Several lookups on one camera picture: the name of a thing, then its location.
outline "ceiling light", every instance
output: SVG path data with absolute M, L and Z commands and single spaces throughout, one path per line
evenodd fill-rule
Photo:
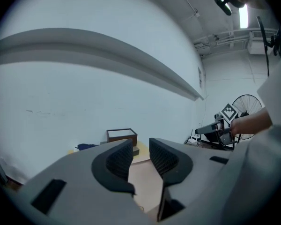
M 245 5 L 239 9 L 240 28 L 248 27 L 248 7 Z

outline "white wall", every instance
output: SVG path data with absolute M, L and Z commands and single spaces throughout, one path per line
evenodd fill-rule
M 106 141 L 106 130 L 132 128 L 184 142 L 195 102 L 152 84 L 81 65 L 0 65 L 0 163 L 25 182 L 80 143 Z
M 202 63 L 192 42 L 152 0 L 18 0 L 0 26 L 0 39 L 41 28 L 90 30 L 126 42 L 204 96 L 198 78 Z
M 195 102 L 198 127 L 203 119 L 203 126 L 214 122 L 216 113 L 243 94 L 254 95 L 264 106 L 257 94 L 257 89 L 267 79 L 264 55 L 239 51 L 212 55 L 202 61 L 206 72 L 207 97 Z M 278 61 L 278 57 L 269 56 L 270 74 Z

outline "standing fan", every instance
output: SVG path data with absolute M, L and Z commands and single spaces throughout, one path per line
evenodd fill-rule
M 259 100 L 250 94 L 245 94 L 238 97 L 232 104 L 237 109 L 237 117 L 244 117 L 250 114 L 256 113 L 262 109 L 261 103 Z M 235 137 L 240 139 L 249 139 L 254 136 L 254 134 L 237 134 Z

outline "black cable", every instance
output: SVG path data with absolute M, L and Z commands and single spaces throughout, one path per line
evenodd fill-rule
M 265 49 L 265 51 L 266 51 L 267 77 L 269 77 L 269 76 L 270 76 L 270 70 L 269 70 L 269 68 L 268 68 L 268 55 L 267 55 L 267 49 Z
M 239 136 L 238 136 L 238 140 L 237 140 L 237 143 L 239 143 L 239 141 L 240 141 L 240 137 L 242 136 L 242 134 L 239 134 Z

